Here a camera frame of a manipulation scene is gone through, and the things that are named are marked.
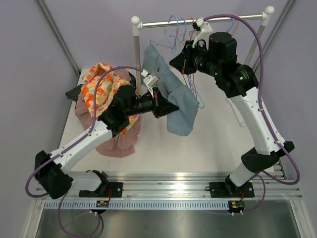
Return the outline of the light blue denim skirt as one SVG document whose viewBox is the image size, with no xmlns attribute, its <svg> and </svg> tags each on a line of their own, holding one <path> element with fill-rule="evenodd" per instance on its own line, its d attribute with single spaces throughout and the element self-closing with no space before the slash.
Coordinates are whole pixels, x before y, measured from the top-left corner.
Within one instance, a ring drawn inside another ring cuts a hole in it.
<svg viewBox="0 0 317 238">
<path fill-rule="evenodd" d="M 198 100 L 190 89 L 171 71 L 163 56 L 152 45 L 144 50 L 142 68 L 159 78 L 158 88 L 169 102 L 179 110 L 167 115 L 167 131 L 178 136 L 188 136 L 198 113 Z"/>
</svg>

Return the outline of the pink pleated skirt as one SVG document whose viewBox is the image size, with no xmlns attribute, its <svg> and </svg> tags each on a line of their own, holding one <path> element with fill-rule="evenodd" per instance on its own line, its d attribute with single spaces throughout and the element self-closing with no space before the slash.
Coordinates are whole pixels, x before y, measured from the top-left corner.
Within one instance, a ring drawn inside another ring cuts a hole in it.
<svg viewBox="0 0 317 238">
<path fill-rule="evenodd" d="M 131 83 L 135 85 L 135 77 L 131 75 Z M 96 151 L 104 156 L 123 158 L 135 152 L 134 145 L 138 140 L 141 130 L 141 117 L 129 117 L 130 124 L 122 133 L 116 135 L 109 141 L 106 141 L 96 147 Z"/>
</svg>

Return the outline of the orange floral skirt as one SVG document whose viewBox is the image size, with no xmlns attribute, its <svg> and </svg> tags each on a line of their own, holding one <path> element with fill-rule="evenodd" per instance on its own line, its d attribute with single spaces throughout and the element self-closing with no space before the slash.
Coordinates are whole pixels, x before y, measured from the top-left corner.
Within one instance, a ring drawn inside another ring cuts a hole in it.
<svg viewBox="0 0 317 238">
<path fill-rule="evenodd" d="M 75 115 L 85 130 L 92 125 L 94 112 L 100 116 L 108 108 L 120 86 L 132 84 L 127 69 L 114 70 L 101 79 L 110 69 L 111 65 L 99 62 L 82 77 L 84 84 L 77 100 Z"/>
</svg>

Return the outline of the dark grey dotted skirt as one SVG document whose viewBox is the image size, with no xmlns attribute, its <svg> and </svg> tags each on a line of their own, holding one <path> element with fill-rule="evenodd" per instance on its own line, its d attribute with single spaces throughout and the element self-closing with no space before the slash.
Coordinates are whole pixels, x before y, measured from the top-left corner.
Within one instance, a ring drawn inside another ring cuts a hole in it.
<svg viewBox="0 0 317 238">
<path fill-rule="evenodd" d="M 74 102 L 77 102 L 79 94 L 81 93 L 82 86 L 83 86 L 82 84 L 79 84 L 76 87 L 74 87 L 73 89 L 67 91 L 65 93 L 66 98 L 68 100 L 72 100 Z"/>
</svg>

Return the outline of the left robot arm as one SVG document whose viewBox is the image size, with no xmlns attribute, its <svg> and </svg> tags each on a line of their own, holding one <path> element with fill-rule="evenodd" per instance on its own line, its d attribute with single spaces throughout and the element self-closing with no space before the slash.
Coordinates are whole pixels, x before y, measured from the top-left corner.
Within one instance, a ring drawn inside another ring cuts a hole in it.
<svg viewBox="0 0 317 238">
<path fill-rule="evenodd" d="M 36 155 L 34 177 L 52 199 L 61 198 L 70 191 L 77 191 L 82 197 L 108 196 L 105 172 L 75 172 L 72 168 L 96 147 L 123 132 L 130 124 L 130 116 L 151 112 L 160 118 L 178 109 L 157 87 L 153 93 L 147 92 L 139 98 L 133 86 L 120 86 L 108 108 L 91 127 L 64 147 Z"/>
</svg>

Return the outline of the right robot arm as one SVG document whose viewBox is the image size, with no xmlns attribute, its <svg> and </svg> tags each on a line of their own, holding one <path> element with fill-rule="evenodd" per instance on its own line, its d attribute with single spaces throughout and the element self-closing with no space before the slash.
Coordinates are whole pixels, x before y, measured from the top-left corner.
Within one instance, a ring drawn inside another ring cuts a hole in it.
<svg viewBox="0 0 317 238">
<path fill-rule="evenodd" d="M 263 115 L 259 82 L 248 65 L 238 62 L 236 48 L 237 42 L 229 33 L 216 32 L 209 36 L 207 44 L 204 40 L 187 40 L 181 53 L 169 62 L 181 74 L 199 71 L 213 77 L 240 112 L 252 136 L 254 147 L 241 156 L 241 164 L 225 179 L 224 190 L 229 196 L 237 196 L 254 175 L 295 148 L 293 142 L 277 134 L 270 116 Z"/>
</svg>

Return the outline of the white and silver clothes rack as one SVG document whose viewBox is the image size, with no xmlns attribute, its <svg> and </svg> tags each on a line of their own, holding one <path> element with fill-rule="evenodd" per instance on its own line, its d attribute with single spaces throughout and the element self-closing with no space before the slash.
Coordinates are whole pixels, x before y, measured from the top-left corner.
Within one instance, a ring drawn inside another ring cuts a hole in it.
<svg viewBox="0 0 317 238">
<path fill-rule="evenodd" d="M 235 18 L 243 23 L 252 32 L 255 41 L 250 49 L 252 54 L 256 48 L 259 49 L 260 57 L 260 76 L 257 78 L 253 70 L 248 64 L 240 64 L 237 62 L 236 47 L 237 42 L 227 32 L 212 32 L 209 36 L 209 46 L 207 48 L 211 60 L 216 64 L 217 76 L 215 79 L 216 85 L 227 96 L 227 98 L 234 100 L 246 99 L 250 96 L 250 90 L 255 91 L 258 108 L 253 113 L 247 113 L 244 117 L 245 121 L 251 121 L 256 123 L 264 123 L 269 130 L 272 130 L 272 123 L 269 121 L 269 115 L 266 113 L 263 101 L 262 101 L 262 81 L 264 78 L 264 55 L 263 48 L 260 41 L 262 30 L 267 24 L 270 15 L 274 12 L 273 7 L 268 7 L 266 12 L 261 15 L 262 23 L 258 31 L 246 21 L 247 19 L 253 19 L 252 16 L 239 17 L 232 14 L 219 14 L 203 18 L 208 23 L 211 20 L 226 20 L 228 18 Z M 186 20 L 187 24 L 192 24 L 196 21 Z M 176 25 L 176 21 L 170 22 L 154 22 L 154 23 L 142 23 L 137 17 L 131 19 L 133 35 L 139 36 L 140 30 L 144 28 L 166 27 Z M 183 20 L 179 21 L 180 25 L 184 25 Z"/>
</svg>

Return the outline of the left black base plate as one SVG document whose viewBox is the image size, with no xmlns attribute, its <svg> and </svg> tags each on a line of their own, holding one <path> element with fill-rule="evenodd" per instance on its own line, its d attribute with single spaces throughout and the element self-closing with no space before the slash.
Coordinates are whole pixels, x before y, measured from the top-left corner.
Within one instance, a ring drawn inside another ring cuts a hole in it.
<svg viewBox="0 0 317 238">
<path fill-rule="evenodd" d="M 123 191 L 122 182 L 102 182 L 100 186 L 94 191 L 81 190 L 79 197 L 83 198 L 121 198 Z"/>
</svg>

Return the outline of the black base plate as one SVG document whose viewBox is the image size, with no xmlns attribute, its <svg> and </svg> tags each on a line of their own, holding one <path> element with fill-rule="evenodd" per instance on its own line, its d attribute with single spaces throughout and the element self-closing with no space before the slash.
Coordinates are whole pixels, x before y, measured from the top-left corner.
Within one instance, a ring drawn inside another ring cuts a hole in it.
<svg viewBox="0 0 317 238">
<path fill-rule="evenodd" d="M 205 188 L 212 198 L 254 198 L 255 193 L 251 182 L 246 182 L 240 187 L 229 182 L 210 182 Z"/>
<path fill-rule="evenodd" d="M 94 191 L 81 190 L 79 197 L 83 198 L 121 198 L 123 191 L 122 182 L 102 182 L 100 186 Z"/>
</svg>

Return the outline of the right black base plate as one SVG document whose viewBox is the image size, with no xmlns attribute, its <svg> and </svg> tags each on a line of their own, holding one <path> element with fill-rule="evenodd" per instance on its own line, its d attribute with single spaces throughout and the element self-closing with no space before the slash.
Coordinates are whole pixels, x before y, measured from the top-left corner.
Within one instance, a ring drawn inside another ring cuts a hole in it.
<svg viewBox="0 0 317 238">
<path fill-rule="evenodd" d="M 212 198 L 254 198 L 255 193 L 251 182 L 246 182 L 240 187 L 229 182 L 210 182 L 205 188 Z"/>
</svg>

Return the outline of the aluminium mounting rail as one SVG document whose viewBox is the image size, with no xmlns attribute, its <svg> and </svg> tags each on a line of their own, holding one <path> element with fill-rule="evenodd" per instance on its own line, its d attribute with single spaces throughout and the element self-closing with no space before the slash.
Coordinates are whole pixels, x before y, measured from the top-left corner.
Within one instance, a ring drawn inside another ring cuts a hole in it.
<svg viewBox="0 0 317 238">
<path fill-rule="evenodd" d="M 203 198 L 211 197 L 209 183 L 224 182 L 225 173 L 163 173 L 133 174 L 109 172 L 106 180 L 121 182 L 122 198 Z M 260 173 L 251 180 L 252 192 L 259 198 L 263 191 L 267 199 L 301 199 L 298 185 L 284 185 Z"/>
</svg>

